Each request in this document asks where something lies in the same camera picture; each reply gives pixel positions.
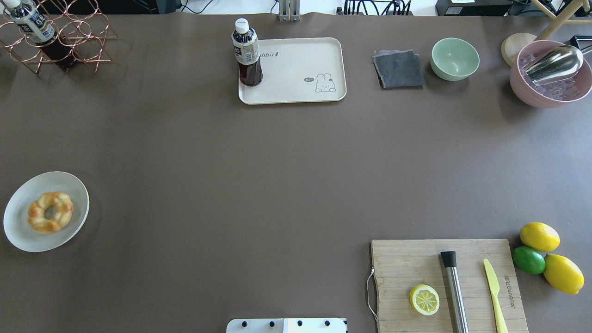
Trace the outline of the glazed twisted donut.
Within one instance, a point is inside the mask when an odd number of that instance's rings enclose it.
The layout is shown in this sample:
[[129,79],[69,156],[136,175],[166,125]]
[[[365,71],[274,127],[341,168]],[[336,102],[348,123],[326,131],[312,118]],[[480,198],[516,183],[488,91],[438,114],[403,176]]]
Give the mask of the glazed twisted donut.
[[40,234],[51,234],[71,221],[74,205],[64,192],[45,192],[28,209],[28,225]]

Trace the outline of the white round plate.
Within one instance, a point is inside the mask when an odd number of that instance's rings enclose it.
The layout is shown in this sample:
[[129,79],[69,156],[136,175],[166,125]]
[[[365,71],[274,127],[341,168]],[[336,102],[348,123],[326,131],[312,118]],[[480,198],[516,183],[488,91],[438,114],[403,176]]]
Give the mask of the white round plate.
[[[45,192],[63,192],[73,202],[70,223],[51,234],[39,234],[28,225],[28,208]],[[78,177],[68,172],[41,173],[23,183],[9,199],[3,217],[3,231],[17,249],[38,253],[53,250],[72,239],[80,231],[89,211],[89,194]]]

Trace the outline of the cream rabbit tray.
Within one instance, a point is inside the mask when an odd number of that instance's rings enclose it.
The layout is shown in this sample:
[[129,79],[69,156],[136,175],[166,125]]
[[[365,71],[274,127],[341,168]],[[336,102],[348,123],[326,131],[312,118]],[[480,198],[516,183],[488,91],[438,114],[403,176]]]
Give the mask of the cream rabbit tray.
[[259,41],[263,79],[238,84],[245,104],[333,102],[347,93],[342,45],[332,37]]

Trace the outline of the dark tea bottle on tray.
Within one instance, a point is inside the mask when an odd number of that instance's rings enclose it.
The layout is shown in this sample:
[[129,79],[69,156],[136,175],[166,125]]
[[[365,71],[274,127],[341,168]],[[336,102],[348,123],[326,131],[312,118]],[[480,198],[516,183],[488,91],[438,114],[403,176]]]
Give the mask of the dark tea bottle on tray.
[[239,18],[235,21],[235,29],[231,38],[235,59],[238,63],[240,82],[246,86],[257,86],[262,82],[263,74],[256,31],[250,27],[247,19]]

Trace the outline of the grey folded cloth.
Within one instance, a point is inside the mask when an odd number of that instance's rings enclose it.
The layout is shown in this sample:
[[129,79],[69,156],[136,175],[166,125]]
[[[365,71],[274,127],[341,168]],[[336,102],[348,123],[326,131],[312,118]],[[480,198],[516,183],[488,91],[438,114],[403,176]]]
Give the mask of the grey folded cloth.
[[383,89],[425,84],[420,55],[413,50],[381,50],[372,59]]

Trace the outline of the wooden cutting board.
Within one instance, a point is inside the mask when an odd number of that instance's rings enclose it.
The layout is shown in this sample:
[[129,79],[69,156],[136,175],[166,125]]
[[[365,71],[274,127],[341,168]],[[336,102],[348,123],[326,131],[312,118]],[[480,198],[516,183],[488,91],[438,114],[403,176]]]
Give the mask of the wooden cutting board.
[[[456,252],[457,273],[470,333],[497,331],[484,259],[495,270],[498,300],[510,333],[528,332],[508,240],[373,240],[377,329],[380,333],[454,333],[452,303],[440,253]],[[431,316],[413,309],[414,286],[433,287],[441,304]]]

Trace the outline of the steel cylindrical muddler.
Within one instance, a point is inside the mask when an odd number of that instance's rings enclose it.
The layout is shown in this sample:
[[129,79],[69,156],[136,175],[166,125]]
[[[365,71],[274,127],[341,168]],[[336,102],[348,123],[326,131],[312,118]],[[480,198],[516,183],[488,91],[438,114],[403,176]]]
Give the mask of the steel cylindrical muddler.
[[453,318],[457,333],[469,333],[468,319],[465,312],[460,278],[457,272],[456,252],[443,251],[440,253],[447,281],[450,289],[450,300],[453,308]]

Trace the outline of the half lemon slice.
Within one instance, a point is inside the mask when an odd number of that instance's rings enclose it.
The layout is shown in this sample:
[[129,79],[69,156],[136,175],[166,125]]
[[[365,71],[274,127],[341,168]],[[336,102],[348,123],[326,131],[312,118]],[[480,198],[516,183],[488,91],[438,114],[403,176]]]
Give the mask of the half lemon slice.
[[414,286],[410,291],[409,301],[416,312],[425,316],[434,315],[440,308],[437,291],[426,284]]

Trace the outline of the mint green bowl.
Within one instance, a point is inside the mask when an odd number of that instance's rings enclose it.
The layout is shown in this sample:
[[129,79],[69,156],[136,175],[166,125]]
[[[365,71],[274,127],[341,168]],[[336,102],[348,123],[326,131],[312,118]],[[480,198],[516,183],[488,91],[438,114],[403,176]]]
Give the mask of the mint green bowl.
[[479,65],[478,51],[460,38],[444,38],[432,47],[431,68],[443,80],[463,80],[472,75]]

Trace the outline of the round wooden stand base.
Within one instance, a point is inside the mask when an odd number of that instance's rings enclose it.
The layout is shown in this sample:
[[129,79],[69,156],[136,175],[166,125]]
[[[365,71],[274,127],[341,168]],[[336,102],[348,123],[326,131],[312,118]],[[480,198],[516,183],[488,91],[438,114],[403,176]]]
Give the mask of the round wooden stand base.
[[501,56],[505,63],[512,67],[520,50],[535,39],[536,36],[528,32],[517,32],[506,37],[502,42],[500,49]]

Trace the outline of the green lime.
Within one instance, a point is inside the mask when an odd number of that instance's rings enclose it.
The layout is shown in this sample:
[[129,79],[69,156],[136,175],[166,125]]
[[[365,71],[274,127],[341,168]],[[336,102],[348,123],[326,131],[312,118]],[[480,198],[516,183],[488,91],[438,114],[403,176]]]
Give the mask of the green lime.
[[520,246],[512,251],[514,265],[528,274],[541,274],[546,268],[544,257],[535,249]]

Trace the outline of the yellow lemon far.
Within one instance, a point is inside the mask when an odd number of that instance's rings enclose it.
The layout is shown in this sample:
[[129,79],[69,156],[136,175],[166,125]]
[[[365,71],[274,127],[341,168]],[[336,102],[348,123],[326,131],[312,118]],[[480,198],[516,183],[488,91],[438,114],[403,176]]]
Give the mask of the yellow lemon far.
[[539,252],[554,251],[561,243],[558,232],[542,222],[530,222],[522,226],[519,236],[524,245]]

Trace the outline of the yellow lemon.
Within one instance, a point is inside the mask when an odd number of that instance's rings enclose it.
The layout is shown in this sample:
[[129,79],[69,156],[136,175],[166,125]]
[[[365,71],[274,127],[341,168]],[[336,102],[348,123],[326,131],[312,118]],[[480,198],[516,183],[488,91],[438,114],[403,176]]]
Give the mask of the yellow lemon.
[[558,232],[542,222],[530,222],[522,226],[519,236],[524,245],[539,252],[554,251],[561,243]]
[[583,288],[585,278],[577,264],[567,257],[547,254],[543,276],[551,286],[567,294],[577,295]]

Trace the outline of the yellow plastic knife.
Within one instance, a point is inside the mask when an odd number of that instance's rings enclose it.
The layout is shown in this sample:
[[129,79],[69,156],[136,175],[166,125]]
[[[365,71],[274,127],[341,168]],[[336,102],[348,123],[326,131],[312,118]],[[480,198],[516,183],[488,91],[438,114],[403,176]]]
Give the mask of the yellow plastic knife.
[[483,266],[486,272],[487,283],[490,290],[496,330],[498,333],[508,333],[509,330],[507,328],[505,317],[503,316],[503,312],[498,298],[498,294],[500,292],[500,284],[497,279],[497,275],[488,259],[483,259]]

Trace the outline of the pink ice bowl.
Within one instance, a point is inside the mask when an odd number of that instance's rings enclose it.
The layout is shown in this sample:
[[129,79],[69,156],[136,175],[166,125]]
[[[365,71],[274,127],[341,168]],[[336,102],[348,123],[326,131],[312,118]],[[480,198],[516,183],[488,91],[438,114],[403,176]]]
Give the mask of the pink ice bowl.
[[524,66],[526,65],[528,55],[533,55],[536,59],[541,58],[553,48],[562,45],[562,43],[556,41],[540,40],[531,42],[520,50],[510,70],[510,86],[521,101],[537,108],[557,108],[585,99],[589,94],[591,91],[592,74],[591,67],[586,60],[579,72],[573,77],[573,88],[569,88],[568,92],[564,93],[564,97],[561,99],[552,99],[531,86],[529,79],[524,73]]

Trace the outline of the yellow lemon near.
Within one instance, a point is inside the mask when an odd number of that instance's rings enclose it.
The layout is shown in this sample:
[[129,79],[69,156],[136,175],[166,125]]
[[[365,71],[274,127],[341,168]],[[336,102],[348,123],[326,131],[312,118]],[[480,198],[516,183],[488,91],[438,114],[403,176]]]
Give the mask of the yellow lemon near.
[[577,264],[567,257],[547,254],[543,276],[551,286],[567,294],[577,295],[583,288],[585,278]]

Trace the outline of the steel ice scoop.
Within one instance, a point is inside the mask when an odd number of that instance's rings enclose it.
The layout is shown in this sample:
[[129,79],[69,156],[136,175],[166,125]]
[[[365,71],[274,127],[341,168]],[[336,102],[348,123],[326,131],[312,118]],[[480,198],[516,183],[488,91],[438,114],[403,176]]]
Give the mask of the steel ice scoop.
[[583,65],[584,55],[580,49],[562,45],[535,61],[525,74],[534,85],[546,85],[572,78]]

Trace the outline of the tea bottle in rack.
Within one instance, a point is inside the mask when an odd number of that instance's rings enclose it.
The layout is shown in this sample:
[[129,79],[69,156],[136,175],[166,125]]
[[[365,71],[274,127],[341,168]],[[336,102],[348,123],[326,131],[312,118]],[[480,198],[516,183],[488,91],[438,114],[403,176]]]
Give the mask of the tea bottle in rack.
[[73,49],[62,44],[58,31],[31,0],[5,0],[4,4],[12,21],[49,60],[62,69],[77,62]]

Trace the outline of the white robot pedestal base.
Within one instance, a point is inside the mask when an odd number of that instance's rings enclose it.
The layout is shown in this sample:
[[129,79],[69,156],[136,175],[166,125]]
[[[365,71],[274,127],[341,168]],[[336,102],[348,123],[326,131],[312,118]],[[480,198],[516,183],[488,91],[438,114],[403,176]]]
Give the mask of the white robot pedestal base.
[[347,320],[320,318],[254,318],[230,320],[227,333],[347,333]]

